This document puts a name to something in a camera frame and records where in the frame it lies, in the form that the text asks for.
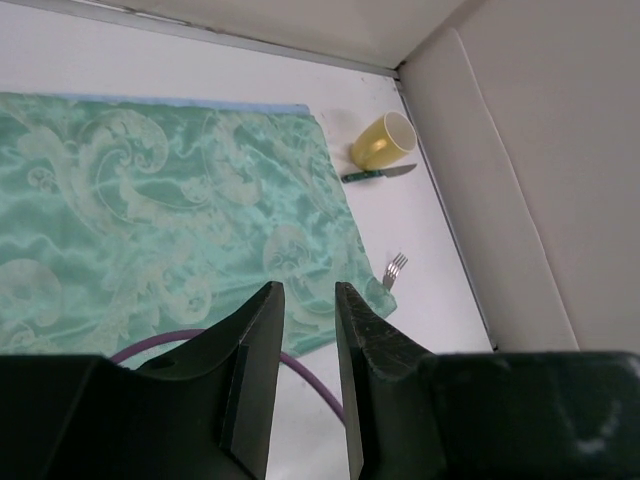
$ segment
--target table surface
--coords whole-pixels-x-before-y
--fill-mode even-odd
[[[339,174],[347,147],[389,110],[403,111],[394,81],[301,60],[224,47],[0,3],[0,90],[303,103],[322,126]],[[435,353],[490,351],[427,167],[345,186],[375,274],[403,252],[389,322]],[[340,398],[335,344],[302,362]],[[344,429],[316,393],[281,367],[269,479],[348,478]]]

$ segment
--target fork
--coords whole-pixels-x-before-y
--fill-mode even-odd
[[[409,259],[407,257],[399,253],[396,255],[396,258],[391,260],[391,263],[387,265],[387,269],[384,271],[384,276],[382,277],[382,285],[387,287],[387,290],[391,290],[396,278],[398,278],[400,270],[402,270],[408,261]]]

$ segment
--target patterned fabric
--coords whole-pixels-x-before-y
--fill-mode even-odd
[[[333,340],[334,282],[383,316],[309,115],[0,93],[0,352],[111,355],[285,284],[284,350]]]

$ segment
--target green knife handle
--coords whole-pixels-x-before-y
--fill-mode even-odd
[[[340,177],[340,180],[342,180],[342,183],[351,183],[357,182],[358,180],[366,180],[367,178],[377,178],[381,176],[382,172],[380,170],[371,170],[370,172],[358,172],[343,175]]]

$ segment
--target knife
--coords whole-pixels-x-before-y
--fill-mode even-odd
[[[349,175],[343,175],[340,177],[342,183],[357,182],[359,180],[366,180],[367,178],[377,177],[397,177],[398,175],[404,175],[416,168],[416,164],[403,165],[402,167],[383,168],[382,170],[370,170],[368,172],[350,173]]]

